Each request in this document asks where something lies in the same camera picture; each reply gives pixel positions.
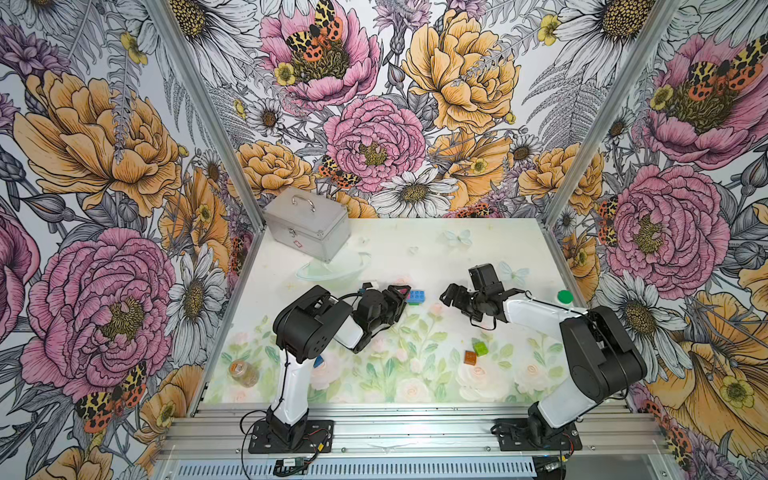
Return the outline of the light blue long lego brick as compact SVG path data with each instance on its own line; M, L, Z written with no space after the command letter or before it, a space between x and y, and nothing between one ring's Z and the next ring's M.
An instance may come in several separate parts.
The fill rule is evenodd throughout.
M407 302L408 300L416 300L416 301L423 301L424 303L425 298L426 298L426 295L423 290L410 290L407 297Z

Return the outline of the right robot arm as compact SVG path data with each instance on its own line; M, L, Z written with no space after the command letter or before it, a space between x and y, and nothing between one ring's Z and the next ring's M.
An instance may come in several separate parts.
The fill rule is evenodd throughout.
M614 310L575 309L534 298L520 289L488 293L449 285L440 301L475 324L485 317L517 324L558 340L567 378L528 409L520 429L535 449L564 438L569 426L609 397L643 379L648 367Z

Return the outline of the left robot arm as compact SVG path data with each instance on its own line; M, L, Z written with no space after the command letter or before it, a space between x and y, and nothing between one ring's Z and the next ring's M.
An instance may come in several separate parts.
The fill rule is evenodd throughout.
M411 287L366 287L336 297L315 285L285 307L273 322L280 350L278 392L266 411L269 432L294 449L306 437L308 392L315 359L335 341L357 354L401 318Z

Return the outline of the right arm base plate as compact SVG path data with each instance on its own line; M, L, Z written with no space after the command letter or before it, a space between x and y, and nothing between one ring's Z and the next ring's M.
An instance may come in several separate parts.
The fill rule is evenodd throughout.
M501 451L562 451L573 454L583 449L576 424L551 428L536 418L500 418L490 429Z

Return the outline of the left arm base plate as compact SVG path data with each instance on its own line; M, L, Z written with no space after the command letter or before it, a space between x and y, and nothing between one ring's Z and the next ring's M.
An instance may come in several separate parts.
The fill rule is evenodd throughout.
M320 454L330 453L335 422L332 420L306 420L288 428L277 422L257 421L246 441L250 454Z

